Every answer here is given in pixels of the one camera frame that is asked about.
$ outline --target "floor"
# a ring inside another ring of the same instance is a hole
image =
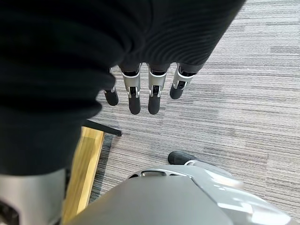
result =
[[[131,115],[118,68],[120,102],[94,121],[119,128],[105,136],[90,202],[132,172],[166,164],[184,150],[243,180],[246,190],[300,222],[300,2],[248,0],[182,98],[169,90],[148,113],[148,71],[142,67],[141,113]]]

